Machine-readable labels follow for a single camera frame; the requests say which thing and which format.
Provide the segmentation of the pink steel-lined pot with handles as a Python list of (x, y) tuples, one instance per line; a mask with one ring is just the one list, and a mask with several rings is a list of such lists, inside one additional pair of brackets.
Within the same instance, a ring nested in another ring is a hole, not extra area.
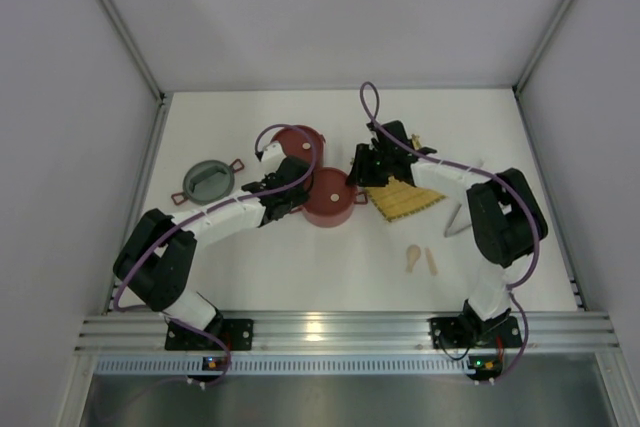
[(333, 167), (316, 169), (309, 182), (309, 199), (299, 210), (312, 225), (333, 228), (344, 224), (356, 206), (367, 205), (364, 190), (347, 183), (348, 175)]

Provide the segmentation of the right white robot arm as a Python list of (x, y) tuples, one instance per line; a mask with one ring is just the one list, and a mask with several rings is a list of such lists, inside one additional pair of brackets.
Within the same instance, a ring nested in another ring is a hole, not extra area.
[(491, 173), (416, 150), (402, 122), (371, 121), (371, 141), (356, 145), (347, 183), (384, 187), (390, 178), (443, 194), (465, 208), (475, 245), (483, 257), (477, 280), (456, 322), (467, 345), (478, 344), (503, 324), (513, 289), (532, 277), (548, 225), (524, 176), (515, 168)]

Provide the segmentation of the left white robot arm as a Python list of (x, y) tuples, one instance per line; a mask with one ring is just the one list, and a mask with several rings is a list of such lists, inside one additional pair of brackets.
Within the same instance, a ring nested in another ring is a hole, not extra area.
[(286, 156), (258, 181), (198, 210), (144, 213), (121, 249), (113, 272), (153, 312), (192, 341), (215, 345), (223, 327), (221, 311), (189, 287), (200, 251), (237, 233), (282, 219), (309, 199), (312, 166)]

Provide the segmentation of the metal tongs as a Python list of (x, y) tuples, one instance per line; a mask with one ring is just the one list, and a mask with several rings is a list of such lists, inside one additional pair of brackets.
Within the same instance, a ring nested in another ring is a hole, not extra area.
[(467, 191), (473, 185), (486, 181), (484, 176), (474, 172), (474, 169), (482, 169), (484, 164), (484, 158), (475, 157), (470, 160), (469, 166), (462, 170), (451, 168), (452, 180), (447, 188), (447, 196), (455, 201), (455, 207), (444, 229), (446, 238), (460, 234), (471, 227)]

